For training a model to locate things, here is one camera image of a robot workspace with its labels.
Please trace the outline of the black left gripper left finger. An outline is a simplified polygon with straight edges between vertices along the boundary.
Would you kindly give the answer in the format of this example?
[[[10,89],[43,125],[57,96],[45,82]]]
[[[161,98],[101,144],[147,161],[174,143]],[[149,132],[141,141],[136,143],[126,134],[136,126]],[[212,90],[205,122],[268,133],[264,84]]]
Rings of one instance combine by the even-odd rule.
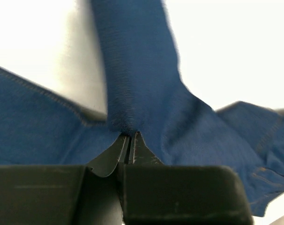
[[[0,225],[120,225],[118,162],[129,138],[86,165],[0,166]]]

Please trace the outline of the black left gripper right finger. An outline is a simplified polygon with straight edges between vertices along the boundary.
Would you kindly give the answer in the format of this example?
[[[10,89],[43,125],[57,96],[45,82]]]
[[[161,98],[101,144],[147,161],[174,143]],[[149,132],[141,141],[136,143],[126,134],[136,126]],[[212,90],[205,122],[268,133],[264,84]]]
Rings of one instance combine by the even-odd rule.
[[[167,166],[131,139],[122,164],[127,225],[251,225],[243,184],[226,166]]]

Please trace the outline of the dark blue denim trousers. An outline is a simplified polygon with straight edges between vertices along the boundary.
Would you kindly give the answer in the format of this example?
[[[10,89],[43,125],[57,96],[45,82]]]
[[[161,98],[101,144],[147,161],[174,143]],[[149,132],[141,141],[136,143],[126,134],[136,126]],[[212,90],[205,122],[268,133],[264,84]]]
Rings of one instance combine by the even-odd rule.
[[[166,165],[231,167],[254,216],[284,192],[284,116],[191,94],[161,1],[0,0],[0,165],[85,164],[138,132]]]

